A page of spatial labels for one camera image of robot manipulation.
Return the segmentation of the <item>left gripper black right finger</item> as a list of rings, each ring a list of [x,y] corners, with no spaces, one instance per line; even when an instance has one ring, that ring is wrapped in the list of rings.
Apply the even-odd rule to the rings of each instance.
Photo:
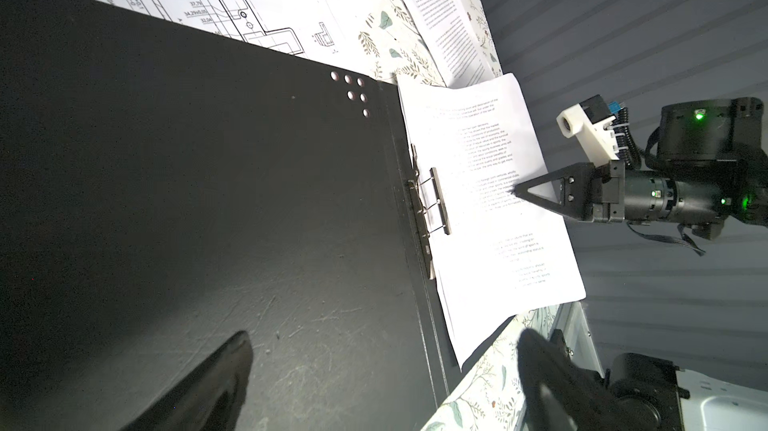
[[[517,343],[518,369],[531,430],[603,430],[604,390],[594,374],[532,329]]]

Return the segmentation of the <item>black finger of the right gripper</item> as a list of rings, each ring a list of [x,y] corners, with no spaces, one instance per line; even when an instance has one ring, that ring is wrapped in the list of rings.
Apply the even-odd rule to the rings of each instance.
[[[519,182],[512,194],[544,210],[575,221],[592,220],[592,181],[596,167],[577,163]]]

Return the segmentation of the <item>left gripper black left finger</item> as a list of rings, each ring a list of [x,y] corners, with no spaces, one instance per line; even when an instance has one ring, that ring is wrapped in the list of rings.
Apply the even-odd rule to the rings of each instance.
[[[233,430],[246,399],[253,348],[234,333],[126,430]]]

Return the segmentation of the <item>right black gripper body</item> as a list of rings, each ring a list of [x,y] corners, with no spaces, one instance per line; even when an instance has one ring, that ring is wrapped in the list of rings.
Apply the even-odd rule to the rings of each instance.
[[[767,224],[764,103],[755,97],[662,108],[641,153],[643,168],[620,161],[593,175],[593,221],[673,223],[708,240],[728,218]]]

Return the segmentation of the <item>printed paper sheet edge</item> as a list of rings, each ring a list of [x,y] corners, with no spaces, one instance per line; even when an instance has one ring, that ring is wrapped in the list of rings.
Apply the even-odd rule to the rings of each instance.
[[[513,193],[547,171],[516,78],[449,89],[401,76],[398,91],[418,165],[440,181],[435,189],[422,178],[450,229],[433,210],[429,241],[450,343],[465,364],[508,318],[586,291],[563,218]]]

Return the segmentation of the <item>red folder black inside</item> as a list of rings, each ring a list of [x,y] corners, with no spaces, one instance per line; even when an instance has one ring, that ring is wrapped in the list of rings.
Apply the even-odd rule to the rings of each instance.
[[[417,430],[451,349],[398,90],[94,0],[1,0],[1,426],[118,430],[230,337],[238,430]]]

